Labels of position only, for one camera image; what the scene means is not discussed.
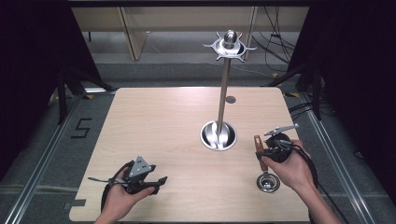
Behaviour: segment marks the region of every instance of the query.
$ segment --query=metal pole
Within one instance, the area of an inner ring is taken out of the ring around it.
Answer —
[[[225,106],[225,98],[227,97],[227,86],[228,86],[228,77],[230,75],[230,66],[231,66],[231,59],[224,58],[223,76],[221,80],[221,94],[220,94],[220,102],[219,102],[218,128],[216,131],[218,139],[221,134],[221,129],[223,126],[224,106]]]

